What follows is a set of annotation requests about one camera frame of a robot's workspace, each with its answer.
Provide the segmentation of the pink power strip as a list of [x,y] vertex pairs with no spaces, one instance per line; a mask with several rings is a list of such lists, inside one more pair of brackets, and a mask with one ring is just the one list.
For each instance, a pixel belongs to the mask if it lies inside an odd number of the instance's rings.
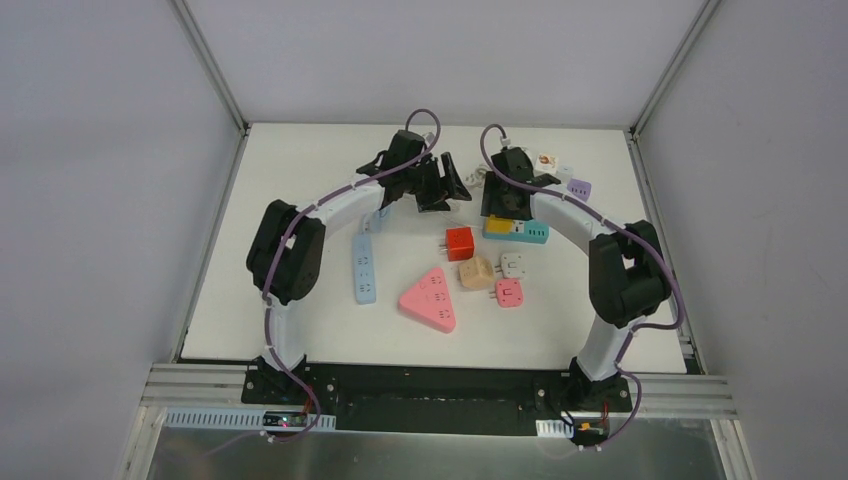
[[398,308],[413,320],[441,333],[449,334],[456,328],[455,310],[441,267],[432,268],[407,289],[398,300]]

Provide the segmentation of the teal power strip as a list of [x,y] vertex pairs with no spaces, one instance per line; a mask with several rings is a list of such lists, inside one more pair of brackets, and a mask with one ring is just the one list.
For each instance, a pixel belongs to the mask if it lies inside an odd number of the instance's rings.
[[482,236],[486,239],[490,240],[499,240],[499,241],[511,241],[511,242],[520,242],[520,243],[529,243],[529,244],[537,244],[543,245],[548,241],[550,235],[550,228],[547,224],[542,222],[538,222],[536,220],[513,220],[514,226],[512,232],[508,236],[502,237],[486,237],[483,234],[484,226],[482,229]]

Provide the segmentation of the white plug adapter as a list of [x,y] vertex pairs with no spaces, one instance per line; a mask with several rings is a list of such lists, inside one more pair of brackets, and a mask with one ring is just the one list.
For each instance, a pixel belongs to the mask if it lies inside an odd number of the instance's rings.
[[499,262],[495,265],[496,273],[508,279],[525,279],[527,271],[524,258],[518,252],[505,252],[500,255]]

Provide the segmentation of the yellow cube socket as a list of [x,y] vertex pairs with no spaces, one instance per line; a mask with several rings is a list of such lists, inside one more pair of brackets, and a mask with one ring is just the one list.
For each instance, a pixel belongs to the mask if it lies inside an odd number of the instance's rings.
[[514,221],[511,219],[503,219],[496,216],[490,216],[486,219],[483,234],[488,237],[508,236],[514,226]]

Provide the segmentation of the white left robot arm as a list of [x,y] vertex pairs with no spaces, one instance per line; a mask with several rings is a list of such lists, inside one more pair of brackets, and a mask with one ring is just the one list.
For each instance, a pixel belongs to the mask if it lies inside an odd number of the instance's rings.
[[266,207],[246,267],[264,307],[265,346],[259,358],[273,369],[266,389],[279,403],[293,404],[304,394],[305,378],[295,368],[305,356],[285,344],[291,337],[287,317],[290,307],[316,285],[326,239],[406,195],[415,199],[421,213],[446,211],[451,200],[470,200],[452,155],[434,155],[435,143],[401,129],[348,184],[303,207],[281,199]]

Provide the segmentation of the purple power strip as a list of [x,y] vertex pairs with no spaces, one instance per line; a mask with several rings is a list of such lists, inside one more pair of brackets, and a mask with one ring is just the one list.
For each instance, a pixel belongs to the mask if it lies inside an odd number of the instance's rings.
[[592,193],[592,184],[578,178],[572,178],[567,183],[568,191],[582,202],[587,202]]

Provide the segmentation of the pink plug adapter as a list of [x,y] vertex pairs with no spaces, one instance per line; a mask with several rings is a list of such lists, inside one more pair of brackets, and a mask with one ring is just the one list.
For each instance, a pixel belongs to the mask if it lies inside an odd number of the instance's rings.
[[525,300],[521,281],[516,278],[496,280],[492,295],[500,308],[517,308]]

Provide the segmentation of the red cube socket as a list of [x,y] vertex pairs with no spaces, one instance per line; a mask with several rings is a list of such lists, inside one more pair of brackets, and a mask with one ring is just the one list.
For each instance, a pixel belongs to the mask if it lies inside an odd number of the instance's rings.
[[471,259],[475,254],[474,235],[471,227],[448,228],[444,233],[441,250],[450,262]]

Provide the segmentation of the beige cube socket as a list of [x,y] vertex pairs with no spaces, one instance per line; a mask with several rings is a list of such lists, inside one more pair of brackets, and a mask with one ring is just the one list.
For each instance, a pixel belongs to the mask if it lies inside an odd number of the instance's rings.
[[492,263],[485,257],[475,255],[458,266],[461,285],[469,290],[488,289],[495,283]]

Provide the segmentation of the white cube socket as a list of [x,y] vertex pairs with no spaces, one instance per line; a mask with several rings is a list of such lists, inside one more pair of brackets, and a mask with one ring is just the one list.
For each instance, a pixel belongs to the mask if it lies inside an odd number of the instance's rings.
[[546,153],[531,153],[529,155],[533,174],[535,176],[556,176],[559,171],[559,157]]

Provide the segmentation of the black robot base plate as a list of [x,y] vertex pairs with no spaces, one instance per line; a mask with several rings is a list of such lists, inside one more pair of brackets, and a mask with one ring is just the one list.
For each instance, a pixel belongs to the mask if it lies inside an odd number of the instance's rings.
[[287,376],[248,364],[245,404],[301,406],[338,430],[530,436],[543,420],[628,415],[634,393],[614,375],[593,385],[567,370],[378,366],[302,361]]

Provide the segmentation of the aluminium frame rail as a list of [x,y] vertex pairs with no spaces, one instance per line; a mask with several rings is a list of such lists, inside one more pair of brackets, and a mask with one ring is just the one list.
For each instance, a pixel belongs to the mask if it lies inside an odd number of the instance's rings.
[[186,0],[169,0],[168,4],[219,101],[240,135],[244,136],[249,129],[249,122],[238,105],[189,2]]

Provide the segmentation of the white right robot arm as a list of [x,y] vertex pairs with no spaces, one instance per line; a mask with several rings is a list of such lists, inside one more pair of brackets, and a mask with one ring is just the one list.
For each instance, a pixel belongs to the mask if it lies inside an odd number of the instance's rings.
[[491,169],[484,188],[487,212],[539,220],[588,257],[595,318],[583,348],[571,360],[566,388],[573,405],[593,409],[620,378],[618,366],[633,329],[672,294],[656,228],[646,220],[617,224],[556,178],[534,176],[519,147],[504,147],[484,160]]

